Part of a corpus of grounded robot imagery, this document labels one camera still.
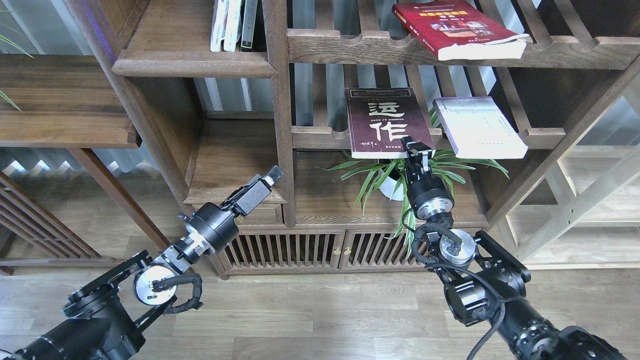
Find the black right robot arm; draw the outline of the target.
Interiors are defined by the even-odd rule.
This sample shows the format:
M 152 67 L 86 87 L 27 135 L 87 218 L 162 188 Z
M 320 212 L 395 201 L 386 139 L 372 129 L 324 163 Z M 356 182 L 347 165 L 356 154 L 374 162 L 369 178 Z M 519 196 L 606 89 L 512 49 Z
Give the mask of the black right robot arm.
M 526 300 L 531 274 L 486 232 L 470 235 L 453 228 L 453 197 L 429 161 L 434 150 L 406 136 L 404 177 L 409 211 L 423 220 L 413 234 L 415 259 L 443 283 L 445 300 L 465 326 L 488 321 L 490 330 L 473 347 L 472 359 L 498 333 L 518 360 L 621 360 L 606 340 L 579 326 L 558 330 Z

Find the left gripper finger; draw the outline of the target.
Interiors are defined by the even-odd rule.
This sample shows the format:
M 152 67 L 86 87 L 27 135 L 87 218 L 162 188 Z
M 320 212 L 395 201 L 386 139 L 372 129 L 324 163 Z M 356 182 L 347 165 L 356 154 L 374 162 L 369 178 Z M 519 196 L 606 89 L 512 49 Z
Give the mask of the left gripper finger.
M 277 183 L 284 173 L 279 166 L 273 166 L 265 175 L 262 176 L 262 181 L 266 184 L 266 187 L 272 188 Z

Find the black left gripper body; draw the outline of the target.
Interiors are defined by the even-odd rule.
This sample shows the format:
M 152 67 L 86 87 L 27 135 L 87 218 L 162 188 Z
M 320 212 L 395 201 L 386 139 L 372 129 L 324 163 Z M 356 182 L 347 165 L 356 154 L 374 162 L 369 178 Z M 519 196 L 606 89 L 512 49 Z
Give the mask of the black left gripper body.
M 234 191 L 220 206 L 205 203 L 191 217 L 179 213 L 189 235 L 177 241 L 181 256 L 219 253 L 238 235 L 238 215 L 247 216 L 271 193 L 271 188 L 256 174 L 247 184 Z

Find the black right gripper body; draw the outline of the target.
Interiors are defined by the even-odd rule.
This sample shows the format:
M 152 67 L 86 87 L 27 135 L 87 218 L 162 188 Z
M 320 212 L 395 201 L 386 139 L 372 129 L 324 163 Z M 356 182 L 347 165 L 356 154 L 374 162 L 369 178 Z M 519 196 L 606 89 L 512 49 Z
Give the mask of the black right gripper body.
M 455 201 L 440 177 L 421 168 L 418 154 L 407 156 L 405 173 L 407 198 L 416 218 L 423 221 L 452 221 Z

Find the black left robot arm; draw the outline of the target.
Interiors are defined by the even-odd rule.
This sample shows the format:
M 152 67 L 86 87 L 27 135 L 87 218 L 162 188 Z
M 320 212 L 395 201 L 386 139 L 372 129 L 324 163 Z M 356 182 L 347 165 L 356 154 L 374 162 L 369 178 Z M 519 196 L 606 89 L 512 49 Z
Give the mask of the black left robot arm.
M 183 215 L 188 235 L 152 259 L 141 251 L 68 296 L 65 320 L 8 360 L 128 360 L 158 317 L 202 306 L 202 278 L 188 270 L 224 250 L 239 233 L 235 220 L 269 196 L 283 176 L 278 166 L 255 175 L 221 205 L 205 203 Z

